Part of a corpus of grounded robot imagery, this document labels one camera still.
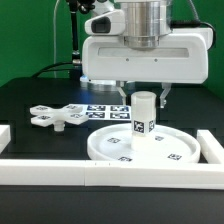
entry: green wall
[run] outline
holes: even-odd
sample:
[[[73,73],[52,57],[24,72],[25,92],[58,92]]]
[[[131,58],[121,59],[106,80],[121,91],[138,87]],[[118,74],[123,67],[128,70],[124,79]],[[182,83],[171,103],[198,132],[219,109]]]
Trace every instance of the green wall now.
[[[194,0],[201,20],[212,23],[218,33],[215,48],[209,51],[209,79],[205,85],[224,99],[223,0]],[[53,10],[56,0],[0,1],[0,85],[15,77],[31,76],[53,63]],[[186,0],[174,0],[175,19],[192,14]],[[88,16],[79,15],[80,42],[86,35],[83,24]],[[57,61],[71,60],[71,23],[68,6],[61,0],[57,16]]]

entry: black table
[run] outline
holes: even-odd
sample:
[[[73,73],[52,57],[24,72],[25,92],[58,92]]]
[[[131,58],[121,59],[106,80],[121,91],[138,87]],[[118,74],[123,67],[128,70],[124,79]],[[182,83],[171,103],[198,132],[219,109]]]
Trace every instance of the black table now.
[[[157,85],[136,90],[161,92]],[[224,144],[224,102],[199,85],[174,85],[157,124],[194,137],[209,129]],[[53,126],[30,123],[29,108],[73,104],[121,104],[117,92],[81,89],[68,79],[14,79],[0,88],[0,124],[10,124],[12,141],[0,159],[89,159],[86,140],[115,121]],[[224,191],[119,187],[0,186],[0,223],[223,223]]]

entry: white plate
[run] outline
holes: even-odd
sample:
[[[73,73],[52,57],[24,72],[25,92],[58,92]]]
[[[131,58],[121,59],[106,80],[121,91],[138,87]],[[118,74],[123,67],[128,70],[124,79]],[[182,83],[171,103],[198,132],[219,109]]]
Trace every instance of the white plate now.
[[[104,127],[89,136],[88,155],[92,160],[127,162],[197,163],[199,161],[200,145],[195,138],[185,132],[156,125],[150,135],[150,139],[140,141],[138,139],[139,148],[133,150],[130,123]]]

